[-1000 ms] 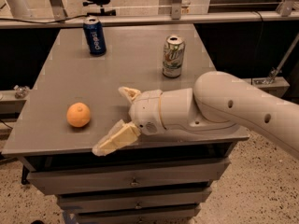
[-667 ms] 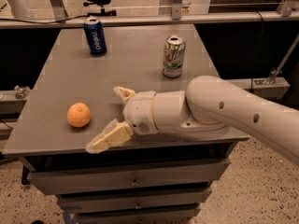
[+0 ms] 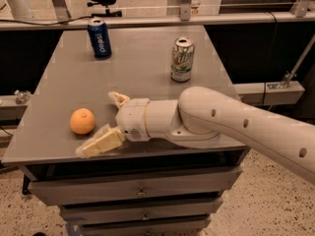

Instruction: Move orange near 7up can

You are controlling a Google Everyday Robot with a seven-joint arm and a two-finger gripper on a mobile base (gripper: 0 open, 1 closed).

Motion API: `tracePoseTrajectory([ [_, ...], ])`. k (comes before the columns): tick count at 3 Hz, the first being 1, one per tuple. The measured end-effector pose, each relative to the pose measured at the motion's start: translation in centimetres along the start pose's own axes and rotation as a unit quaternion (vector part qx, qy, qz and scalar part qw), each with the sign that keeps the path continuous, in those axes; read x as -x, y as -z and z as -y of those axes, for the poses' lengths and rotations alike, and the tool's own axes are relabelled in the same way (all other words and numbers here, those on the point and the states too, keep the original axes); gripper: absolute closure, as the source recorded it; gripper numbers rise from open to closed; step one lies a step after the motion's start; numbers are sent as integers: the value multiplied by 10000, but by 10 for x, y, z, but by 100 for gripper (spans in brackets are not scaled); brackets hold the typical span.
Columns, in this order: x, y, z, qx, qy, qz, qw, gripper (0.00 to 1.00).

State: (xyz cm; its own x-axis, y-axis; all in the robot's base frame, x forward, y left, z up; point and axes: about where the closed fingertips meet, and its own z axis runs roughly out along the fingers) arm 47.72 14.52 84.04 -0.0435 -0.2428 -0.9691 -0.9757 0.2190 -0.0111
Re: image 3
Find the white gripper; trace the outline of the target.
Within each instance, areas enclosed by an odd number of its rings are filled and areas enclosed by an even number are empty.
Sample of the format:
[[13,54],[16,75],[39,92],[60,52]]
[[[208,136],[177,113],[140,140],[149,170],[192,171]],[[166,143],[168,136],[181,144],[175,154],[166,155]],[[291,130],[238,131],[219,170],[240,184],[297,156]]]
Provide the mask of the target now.
[[120,108],[115,117],[118,127],[104,125],[76,148],[78,157],[99,156],[103,152],[119,148],[123,145],[125,137],[130,142],[147,142],[150,139],[145,124],[145,113],[150,100],[148,98],[130,100],[129,96],[116,91],[110,91],[107,95]]

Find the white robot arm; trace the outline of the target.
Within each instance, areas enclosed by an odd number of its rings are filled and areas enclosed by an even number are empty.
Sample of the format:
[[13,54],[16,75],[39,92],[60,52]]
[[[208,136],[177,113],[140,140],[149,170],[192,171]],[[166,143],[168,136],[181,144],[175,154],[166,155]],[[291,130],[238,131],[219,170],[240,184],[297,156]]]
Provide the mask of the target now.
[[123,142],[164,139],[185,148],[213,148],[226,135],[315,184],[315,126],[249,106],[216,90],[191,87],[177,99],[129,98],[111,91],[117,126],[100,128],[76,149],[97,156]]

